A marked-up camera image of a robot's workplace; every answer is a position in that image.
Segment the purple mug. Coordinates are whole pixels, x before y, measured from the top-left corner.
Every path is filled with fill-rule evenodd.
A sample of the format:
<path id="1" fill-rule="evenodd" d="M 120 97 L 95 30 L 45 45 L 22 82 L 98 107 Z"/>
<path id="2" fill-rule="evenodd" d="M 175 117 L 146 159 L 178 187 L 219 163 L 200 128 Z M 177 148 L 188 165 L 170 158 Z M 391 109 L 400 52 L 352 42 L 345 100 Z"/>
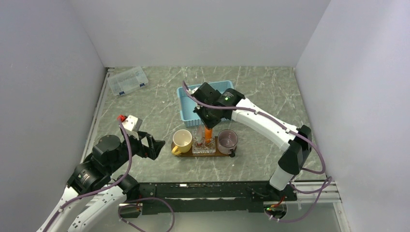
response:
<path id="1" fill-rule="evenodd" d="M 221 154 L 235 157 L 235 150 L 238 143 L 238 136 L 233 130 L 222 130 L 217 137 L 218 151 Z"/>

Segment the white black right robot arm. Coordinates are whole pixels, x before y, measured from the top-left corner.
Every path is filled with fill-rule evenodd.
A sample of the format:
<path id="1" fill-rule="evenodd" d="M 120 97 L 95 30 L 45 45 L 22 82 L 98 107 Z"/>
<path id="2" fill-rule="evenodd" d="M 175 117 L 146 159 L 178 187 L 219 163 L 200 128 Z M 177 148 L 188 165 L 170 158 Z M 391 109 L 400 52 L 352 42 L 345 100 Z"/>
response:
<path id="1" fill-rule="evenodd" d="M 193 111 L 208 129 L 222 119 L 235 121 L 268 138 L 284 152 L 266 188 L 269 199 L 277 201 L 283 197 L 286 186 L 301 172 L 312 151 L 311 129 L 275 118 L 233 88 L 220 93 L 210 84 L 203 83 L 193 90 L 185 87 L 185 92 L 197 103 Z"/>

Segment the orange toothpaste tube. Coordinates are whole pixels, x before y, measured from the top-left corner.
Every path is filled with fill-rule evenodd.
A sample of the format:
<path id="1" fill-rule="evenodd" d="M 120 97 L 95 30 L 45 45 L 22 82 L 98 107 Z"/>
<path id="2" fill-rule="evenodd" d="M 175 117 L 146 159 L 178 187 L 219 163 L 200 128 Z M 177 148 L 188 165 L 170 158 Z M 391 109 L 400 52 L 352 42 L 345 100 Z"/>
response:
<path id="1" fill-rule="evenodd" d="M 205 127 L 205 143 L 208 144 L 213 140 L 213 130 Z"/>

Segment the light blue plastic basket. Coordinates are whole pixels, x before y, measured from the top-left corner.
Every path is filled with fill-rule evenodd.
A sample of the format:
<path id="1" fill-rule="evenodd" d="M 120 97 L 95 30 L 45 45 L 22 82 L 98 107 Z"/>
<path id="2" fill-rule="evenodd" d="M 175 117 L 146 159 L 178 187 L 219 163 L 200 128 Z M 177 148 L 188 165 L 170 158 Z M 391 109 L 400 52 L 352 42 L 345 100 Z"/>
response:
<path id="1" fill-rule="evenodd" d="M 223 93 L 228 88 L 234 88 L 232 81 L 218 81 L 209 83 L 211 87 L 215 90 Z M 179 98 L 179 112 L 181 120 L 184 122 L 187 128 L 196 127 L 202 125 L 200 117 L 193 112 L 196 103 L 190 99 L 187 94 L 184 92 L 182 87 L 179 87 L 176 90 L 177 97 Z"/>

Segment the yellow mug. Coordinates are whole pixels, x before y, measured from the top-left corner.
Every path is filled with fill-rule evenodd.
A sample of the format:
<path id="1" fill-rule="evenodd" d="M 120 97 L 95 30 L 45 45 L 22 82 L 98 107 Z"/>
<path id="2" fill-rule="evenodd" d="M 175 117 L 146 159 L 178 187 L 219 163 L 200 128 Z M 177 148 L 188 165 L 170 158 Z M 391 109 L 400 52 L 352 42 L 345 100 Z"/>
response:
<path id="1" fill-rule="evenodd" d="M 173 135 L 174 147 L 171 153 L 179 156 L 182 153 L 187 153 L 192 147 L 192 134 L 188 130 L 178 130 Z"/>

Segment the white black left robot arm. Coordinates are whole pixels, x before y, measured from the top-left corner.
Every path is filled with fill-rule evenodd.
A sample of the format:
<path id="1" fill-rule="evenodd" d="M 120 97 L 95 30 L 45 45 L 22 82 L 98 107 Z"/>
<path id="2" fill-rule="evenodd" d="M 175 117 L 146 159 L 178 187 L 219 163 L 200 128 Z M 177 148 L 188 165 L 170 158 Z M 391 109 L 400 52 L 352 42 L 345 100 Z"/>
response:
<path id="1" fill-rule="evenodd" d="M 40 232 L 78 231 L 92 226 L 97 216 L 122 201 L 132 203 L 141 197 L 140 184 L 128 173 L 113 183 L 111 175 L 132 157 L 155 160 L 165 141 L 155 140 L 147 132 L 137 137 L 123 133 L 124 141 L 115 135 L 103 136 L 85 160 L 76 166 L 66 188 Z"/>

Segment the brown oval wooden tray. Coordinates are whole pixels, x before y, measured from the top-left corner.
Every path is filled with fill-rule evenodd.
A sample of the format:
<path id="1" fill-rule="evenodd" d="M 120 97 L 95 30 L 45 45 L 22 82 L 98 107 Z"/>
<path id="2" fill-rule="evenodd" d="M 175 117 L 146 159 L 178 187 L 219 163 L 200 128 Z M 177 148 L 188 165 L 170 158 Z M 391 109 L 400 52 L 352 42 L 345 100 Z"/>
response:
<path id="1" fill-rule="evenodd" d="M 193 153 L 192 149 L 194 148 L 194 146 L 192 146 L 188 152 L 181 153 L 181 154 L 176 155 L 176 156 L 184 157 L 184 158 L 194 158 L 194 157 L 231 157 L 231 158 L 233 158 L 233 157 L 235 157 L 236 148 L 231 149 L 229 154 L 221 153 L 219 151 L 219 148 L 225 148 L 225 147 L 222 147 L 222 146 L 219 145 L 219 140 L 218 140 L 217 136 L 214 137 L 214 140 L 215 140 L 215 143 L 216 143 L 216 150 L 215 150 L 214 153 Z"/>

